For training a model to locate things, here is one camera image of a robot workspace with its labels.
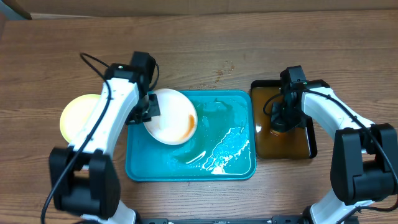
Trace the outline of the white plate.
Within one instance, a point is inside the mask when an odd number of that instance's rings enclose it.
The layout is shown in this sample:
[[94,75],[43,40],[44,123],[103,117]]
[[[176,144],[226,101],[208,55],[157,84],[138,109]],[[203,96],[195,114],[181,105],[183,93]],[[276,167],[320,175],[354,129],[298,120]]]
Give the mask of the white plate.
[[193,103],[181,92],[158,89],[160,115],[145,122],[149,134],[161,143],[179,145],[187,142],[197,129],[198,116]]

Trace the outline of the yellow-green plate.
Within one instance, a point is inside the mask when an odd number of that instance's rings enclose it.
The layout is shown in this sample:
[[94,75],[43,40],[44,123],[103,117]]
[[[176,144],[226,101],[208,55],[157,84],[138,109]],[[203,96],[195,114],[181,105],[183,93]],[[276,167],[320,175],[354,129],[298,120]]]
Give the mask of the yellow-green plate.
[[99,99],[97,94],[81,95],[64,108],[60,117],[60,132],[67,142],[71,142],[84,127]]

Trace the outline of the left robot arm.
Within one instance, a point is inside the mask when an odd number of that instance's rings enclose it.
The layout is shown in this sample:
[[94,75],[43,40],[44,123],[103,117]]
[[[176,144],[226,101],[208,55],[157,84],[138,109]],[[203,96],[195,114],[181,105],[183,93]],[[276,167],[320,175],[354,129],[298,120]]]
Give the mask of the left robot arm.
[[82,223],[135,223],[137,213],[120,199],[121,185],[113,166],[116,142],[126,124],[141,124],[160,115],[153,74],[159,65],[147,52],[134,52],[129,64],[113,63],[93,112],[66,148],[49,155],[52,189],[41,211],[45,221],[50,203],[81,217]]

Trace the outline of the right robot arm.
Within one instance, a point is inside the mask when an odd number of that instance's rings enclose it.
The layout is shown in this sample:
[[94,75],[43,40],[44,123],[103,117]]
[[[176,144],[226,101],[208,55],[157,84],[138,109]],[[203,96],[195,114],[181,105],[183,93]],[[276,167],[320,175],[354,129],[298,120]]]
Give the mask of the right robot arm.
[[307,207],[298,223],[357,223],[356,212],[396,210],[396,204],[373,206],[397,194],[396,129],[355,113],[325,81],[307,80],[300,66],[282,71],[280,84],[283,100],[267,113],[271,130],[285,133],[314,119],[334,140],[331,190]]

